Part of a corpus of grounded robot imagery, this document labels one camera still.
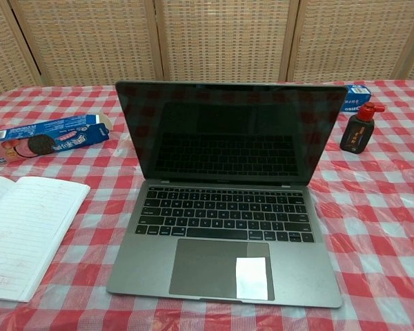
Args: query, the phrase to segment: black screen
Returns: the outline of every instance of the black screen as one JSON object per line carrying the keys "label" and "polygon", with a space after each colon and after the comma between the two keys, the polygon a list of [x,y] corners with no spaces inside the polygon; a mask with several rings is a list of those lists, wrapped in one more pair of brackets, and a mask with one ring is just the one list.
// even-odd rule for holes
{"label": "black screen", "polygon": [[344,86],[116,84],[147,179],[306,185]]}

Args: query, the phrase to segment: blue box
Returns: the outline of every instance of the blue box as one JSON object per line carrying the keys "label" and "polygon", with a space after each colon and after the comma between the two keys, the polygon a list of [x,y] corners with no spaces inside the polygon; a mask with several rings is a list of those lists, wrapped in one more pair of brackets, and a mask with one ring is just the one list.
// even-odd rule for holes
{"label": "blue box", "polygon": [[371,92],[363,85],[347,85],[346,87],[348,88],[348,94],[340,111],[357,112],[361,105],[370,100]]}
{"label": "blue box", "polygon": [[108,127],[106,115],[89,114],[1,130],[0,166],[100,143],[109,139]]}

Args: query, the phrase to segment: table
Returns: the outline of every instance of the table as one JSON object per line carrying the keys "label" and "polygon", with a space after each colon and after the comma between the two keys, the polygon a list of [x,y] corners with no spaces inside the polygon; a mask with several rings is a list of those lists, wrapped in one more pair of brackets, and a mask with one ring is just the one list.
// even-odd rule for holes
{"label": "table", "polygon": [[339,149],[351,115],[340,114],[310,183],[344,300],[336,310],[108,294],[144,180],[114,87],[0,95],[0,129],[100,111],[114,124],[104,143],[0,167],[13,180],[45,176],[92,188],[33,299],[0,301],[0,330],[414,330],[414,81],[355,83],[388,109],[376,114],[361,154]]}

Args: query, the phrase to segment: black bottle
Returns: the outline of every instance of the black bottle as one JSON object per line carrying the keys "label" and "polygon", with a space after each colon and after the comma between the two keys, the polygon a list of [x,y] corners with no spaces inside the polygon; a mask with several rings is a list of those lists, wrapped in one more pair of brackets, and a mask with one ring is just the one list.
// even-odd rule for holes
{"label": "black bottle", "polygon": [[355,154],[362,153],[374,130],[374,113],[383,111],[384,106],[375,106],[372,102],[362,105],[359,112],[350,117],[340,148]]}

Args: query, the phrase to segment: red bottle cap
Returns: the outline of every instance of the red bottle cap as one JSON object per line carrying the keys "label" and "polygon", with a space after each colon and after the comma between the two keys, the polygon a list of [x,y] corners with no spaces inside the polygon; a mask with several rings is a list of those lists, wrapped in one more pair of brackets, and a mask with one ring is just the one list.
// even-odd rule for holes
{"label": "red bottle cap", "polygon": [[360,107],[359,112],[357,113],[356,117],[360,121],[368,122],[371,119],[373,119],[375,112],[384,112],[384,111],[385,111],[385,106],[375,105],[372,102],[367,102]]}

